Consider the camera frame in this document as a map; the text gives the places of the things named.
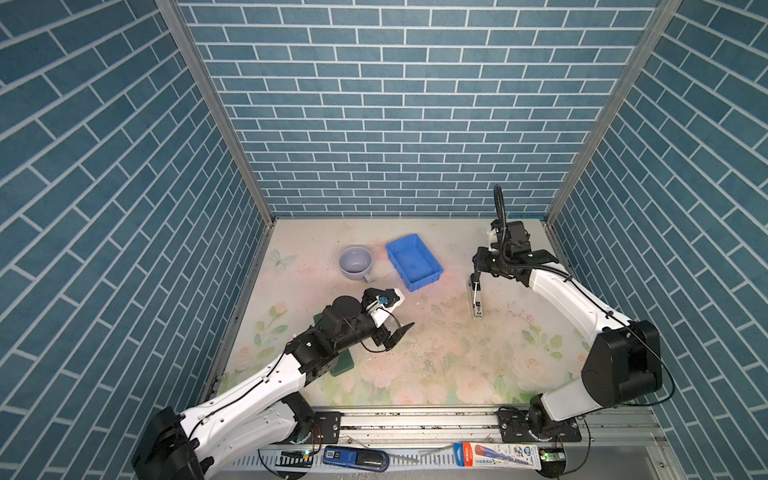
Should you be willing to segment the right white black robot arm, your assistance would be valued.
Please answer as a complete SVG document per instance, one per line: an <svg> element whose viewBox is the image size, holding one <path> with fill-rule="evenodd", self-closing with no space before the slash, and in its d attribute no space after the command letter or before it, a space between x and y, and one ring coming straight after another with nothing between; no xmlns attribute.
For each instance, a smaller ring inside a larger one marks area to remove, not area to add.
<svg viewBox="0 0 768 480"><path fill-rule="evenodd" d="M658 329L633 321L583 287L549 251L535 250L520 221L507 218L503 190L493 189L496 219L489 244L473 256L468 279L470 309L483 314L481 276L515 280L554 305L584 337L588 352L578 378L534 396L526 412L498 412L504 440L578 441L577 417L658 391L668 371Z"/></svg>

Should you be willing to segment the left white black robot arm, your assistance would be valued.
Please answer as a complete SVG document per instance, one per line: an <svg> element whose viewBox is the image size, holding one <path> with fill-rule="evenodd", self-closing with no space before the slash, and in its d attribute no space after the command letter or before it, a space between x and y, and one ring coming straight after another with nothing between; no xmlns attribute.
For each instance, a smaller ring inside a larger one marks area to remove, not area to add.
<svg viewBox="0 0 768 480"><path fill-rule="evenodd" d="M132 455L136 476L211 479L260 448L314 435L316 414L301 390L365 340L379 353L392 350L410 328L394 317L403 301L399 289L368 288L361 298L340 296L317 323L243 382L181 413L164 408L150 418Z"/></svg>

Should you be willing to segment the blue plastic bin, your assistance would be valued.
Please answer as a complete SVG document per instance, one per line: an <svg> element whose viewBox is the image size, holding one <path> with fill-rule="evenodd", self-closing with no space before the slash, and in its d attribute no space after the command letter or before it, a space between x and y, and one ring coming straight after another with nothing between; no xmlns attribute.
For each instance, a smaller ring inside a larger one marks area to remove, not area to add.
<svg viewBox="0 0 768 480"><path fill-rule="evenodd" d="M410 292L437 282L444 269L417 234L385 246L388 258Z"/></svg>

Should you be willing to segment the black silver stapler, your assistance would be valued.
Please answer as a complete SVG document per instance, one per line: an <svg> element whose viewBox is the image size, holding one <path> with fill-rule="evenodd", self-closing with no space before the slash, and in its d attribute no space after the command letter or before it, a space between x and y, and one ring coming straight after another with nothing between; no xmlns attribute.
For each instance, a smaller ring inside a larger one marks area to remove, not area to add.
<svg viewBox="0 0 768 480"><path fill-rule="evenodd" d="M481 293L479 276L473 274L468 280L468 300L473 318L482 318L484 316Z"/></svg>

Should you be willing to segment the grey ceramic mug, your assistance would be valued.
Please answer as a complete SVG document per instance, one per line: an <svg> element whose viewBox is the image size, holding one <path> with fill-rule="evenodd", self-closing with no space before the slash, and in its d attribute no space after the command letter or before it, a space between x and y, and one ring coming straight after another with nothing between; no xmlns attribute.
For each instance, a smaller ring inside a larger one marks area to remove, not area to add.
<svg viewBox="0 0 768 480"><path fill-rule="evenodd" d="M349 280L372 283L373 255L363 246L350 246L339 256L339 269Z"/></svg>

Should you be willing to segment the dark green flat case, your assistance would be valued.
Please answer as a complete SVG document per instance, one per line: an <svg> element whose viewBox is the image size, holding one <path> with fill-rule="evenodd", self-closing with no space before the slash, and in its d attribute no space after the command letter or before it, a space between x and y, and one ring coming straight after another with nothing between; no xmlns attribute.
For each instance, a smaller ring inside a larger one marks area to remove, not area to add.
<svg viewBox="0 0 768 480"><path fill-rule="evenodd" d="M354 360L352 355L349 350L345 350L338 356L337 364L330 370L330 374L333 377L338 377L352 370L353 368Z"/></svg>

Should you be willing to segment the blue black handheld device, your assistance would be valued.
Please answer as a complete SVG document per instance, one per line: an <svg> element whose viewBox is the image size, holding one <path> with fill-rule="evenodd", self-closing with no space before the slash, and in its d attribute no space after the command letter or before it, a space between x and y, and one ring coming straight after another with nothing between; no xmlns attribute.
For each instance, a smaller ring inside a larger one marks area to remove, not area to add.
<svg viewBox="0 0 768 480"><path fill-rule="evenodd" d="M335 467L381 473L389 468L390 457L382 450L327 446L322 462Z"/></svg>

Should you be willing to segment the left green circuit board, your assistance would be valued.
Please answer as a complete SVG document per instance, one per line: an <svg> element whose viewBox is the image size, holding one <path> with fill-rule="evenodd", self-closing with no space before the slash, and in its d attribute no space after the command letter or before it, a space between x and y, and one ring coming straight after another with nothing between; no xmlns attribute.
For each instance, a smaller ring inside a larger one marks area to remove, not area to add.
<svg viewBox="0 0 768 480"><path fill-rule="evenodd" d="M307 450L283 450L277 457L276 467L278 469L301 468L310 469L314 464L314 454Z"/></svg>

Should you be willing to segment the green circuit board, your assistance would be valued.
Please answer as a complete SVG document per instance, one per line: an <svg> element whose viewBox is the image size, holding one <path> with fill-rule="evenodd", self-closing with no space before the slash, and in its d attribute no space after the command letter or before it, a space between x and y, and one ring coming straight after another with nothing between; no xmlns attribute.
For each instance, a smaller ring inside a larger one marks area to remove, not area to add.
<svg viewBox="0 0 768 480"><path fill-rule="evenodd" d="M539 450L541 468L550 468L554 466L556 468L565 469L567 464L567 456L563 448L547 447Z"/></svg>
<svg viewBox="0 0 768 480"><path fill-rule="evenodd" d="M276 467L278 469L301 468L310 469L314 464L314 454L307 450L283 450L277 457Z"/></svg>

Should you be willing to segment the right green circuit board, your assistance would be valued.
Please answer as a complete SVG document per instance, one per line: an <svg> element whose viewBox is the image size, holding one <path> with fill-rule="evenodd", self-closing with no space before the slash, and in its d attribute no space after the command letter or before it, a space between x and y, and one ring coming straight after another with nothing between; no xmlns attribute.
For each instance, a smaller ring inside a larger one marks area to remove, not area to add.
<svg viewBox="0 0 768 480"><path fill-rule="evenodd" d="M547 447L539 450L541 468L550 468L554 466L556 468L565 469L567 464L567 456L563 448Z"/></svg>

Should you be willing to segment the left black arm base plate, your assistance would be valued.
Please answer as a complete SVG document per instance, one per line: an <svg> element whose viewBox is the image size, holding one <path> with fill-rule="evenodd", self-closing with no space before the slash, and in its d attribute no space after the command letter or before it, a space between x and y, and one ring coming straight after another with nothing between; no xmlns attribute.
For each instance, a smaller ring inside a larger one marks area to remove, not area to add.
<svg viewBox="0 0 768 480"><path fill-rule="evenodd" d="M339 411L317 411L298 421L290 442L296 444L336 444L341 430Z"/></svg>

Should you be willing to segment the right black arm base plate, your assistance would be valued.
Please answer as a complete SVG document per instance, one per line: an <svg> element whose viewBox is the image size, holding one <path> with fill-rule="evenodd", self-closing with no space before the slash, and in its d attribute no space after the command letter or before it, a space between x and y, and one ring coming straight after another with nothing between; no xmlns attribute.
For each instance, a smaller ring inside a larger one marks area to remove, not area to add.
<svg viewBox="0 0 768 480"><path fill-rule="evenodd" d="M577 443L582 440L574 418L554 421L539 409L521 410L502 406L496 411L499 430L504 443L554 442Z"/></svg>

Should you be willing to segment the aluminium mounting rail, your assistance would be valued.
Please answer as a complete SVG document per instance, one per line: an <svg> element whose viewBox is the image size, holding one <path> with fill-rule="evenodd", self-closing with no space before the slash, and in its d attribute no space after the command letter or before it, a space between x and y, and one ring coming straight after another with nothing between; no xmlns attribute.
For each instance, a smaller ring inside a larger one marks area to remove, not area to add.
<svg viewBox="0 0 768 480"><path fill-rule="evenodd" d="M496 411L499 406L467 407L322 407L318 411L342 414L339 440L336 444L296 444L282 441L262 447L246 447L224 470L256 470L277 468L277 457L283 450L302 447L320 450L327 446L347 446L386 450L394 468L437 468L452 463L452 444L479 442L502 444ZM582 440L577 443L523 442L540 448L563 448L571 466L593 453L637 450L653 460L667 457L669 442L651 411L645 407L620 407L601 410L576 419Z"/></svg>

